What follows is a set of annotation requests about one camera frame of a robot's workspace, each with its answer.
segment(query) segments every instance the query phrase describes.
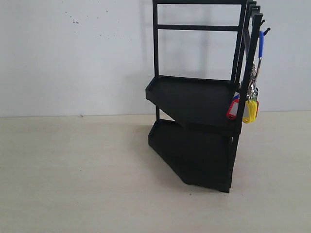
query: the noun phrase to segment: black plastic tray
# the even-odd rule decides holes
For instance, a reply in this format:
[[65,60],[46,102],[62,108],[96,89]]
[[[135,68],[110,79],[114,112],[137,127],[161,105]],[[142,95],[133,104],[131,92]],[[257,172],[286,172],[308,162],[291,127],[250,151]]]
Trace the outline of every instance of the black plastic tray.
[[233,136],[241,132],[226,113],[235,89],[230,81],[159,76],[146,98],[187,130]]
[[229,193],[230,137],[187,132],[174,121],[158,120],[148,141],[184,183]]

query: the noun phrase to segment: hook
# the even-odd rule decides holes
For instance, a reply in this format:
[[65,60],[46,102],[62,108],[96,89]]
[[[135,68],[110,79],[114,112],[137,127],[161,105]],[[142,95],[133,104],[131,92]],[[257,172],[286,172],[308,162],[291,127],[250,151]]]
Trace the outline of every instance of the hook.
[[265,31],[264,31],[264,33],[263,33],[263,34],[264,34],[264,35],[267,35],[267,34],[268,34],[268,32],[269,32],[270,30],[271,30],[271,28],[268,28],[267,30],[265,30]]

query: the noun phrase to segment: shelf tier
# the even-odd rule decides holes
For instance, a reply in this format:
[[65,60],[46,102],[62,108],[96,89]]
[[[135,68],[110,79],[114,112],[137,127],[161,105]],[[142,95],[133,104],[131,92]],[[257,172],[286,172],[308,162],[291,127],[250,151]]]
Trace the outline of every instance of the shelf tier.
[[189,132],[174,121],[158,120],[148,142],[184,183],[229,192],[231,137]]
[[230,81],[159,76],[146,98],[189,131],[234,136],[241,128],[226,113],[235,89]]

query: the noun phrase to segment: lower shelf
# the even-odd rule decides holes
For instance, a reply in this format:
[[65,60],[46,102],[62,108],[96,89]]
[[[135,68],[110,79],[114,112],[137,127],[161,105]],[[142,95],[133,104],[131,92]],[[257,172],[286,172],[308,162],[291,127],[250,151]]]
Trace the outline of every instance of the lower shelf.
[[148,141],[184,183],[229,192],[231,137],[189,132],[173,121],[159,120]]

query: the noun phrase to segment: beige floor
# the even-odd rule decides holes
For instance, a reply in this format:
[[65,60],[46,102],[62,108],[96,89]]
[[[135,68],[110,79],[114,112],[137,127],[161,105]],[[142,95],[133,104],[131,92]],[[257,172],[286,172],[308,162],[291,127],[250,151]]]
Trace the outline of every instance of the beige floor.
[[183,184],[153,120],[0,119],[0,233],[311,232],[311,112],[243,126],[230,194]]

